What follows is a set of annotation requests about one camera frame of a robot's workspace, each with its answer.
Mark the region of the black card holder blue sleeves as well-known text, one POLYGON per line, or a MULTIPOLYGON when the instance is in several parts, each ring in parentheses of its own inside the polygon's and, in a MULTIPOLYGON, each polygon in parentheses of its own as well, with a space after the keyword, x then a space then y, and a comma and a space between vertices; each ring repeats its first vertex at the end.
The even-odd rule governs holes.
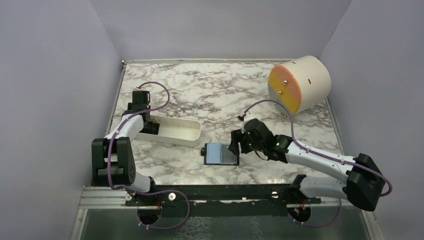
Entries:
POLYGON ((229 144, 206 143, 200 150, 204 165, 213 166, 239 166, 240 157, 234 155, 229 149, 229 144))

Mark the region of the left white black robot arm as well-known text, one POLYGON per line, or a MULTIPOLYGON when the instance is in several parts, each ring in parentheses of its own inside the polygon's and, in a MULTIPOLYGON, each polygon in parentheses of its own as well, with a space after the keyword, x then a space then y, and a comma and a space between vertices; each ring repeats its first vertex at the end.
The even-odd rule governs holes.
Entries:
POLYGON ((104 138, 96 138, 91 143, 92 185, 108 187, 109 178, 115 188, 129 188, 138 192, 138 199, 144 205, 152 205, 157 200, 152 177, 137 173, 131 142, 136 134, 157 135, 160 125, 151 120, 150 92, 135 90, 132 102, 122 114, 121 122, 104 138))

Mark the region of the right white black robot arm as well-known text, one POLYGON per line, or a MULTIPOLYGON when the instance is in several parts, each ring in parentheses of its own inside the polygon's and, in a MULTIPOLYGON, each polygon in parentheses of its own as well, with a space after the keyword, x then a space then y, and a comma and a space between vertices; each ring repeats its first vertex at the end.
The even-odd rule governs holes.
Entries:
POLYGON ((256 118, 231 131, 229 151, 234 155, 261 152, 266 160, 301 165, 326 177, 297 176, 288 190, 289 199, 300 204, 307 198, 328 197, 349 201, 373 212, 387 182, 374 160, 366 154, 346 156, 303 144, 293 137, 273 134, 256 118))

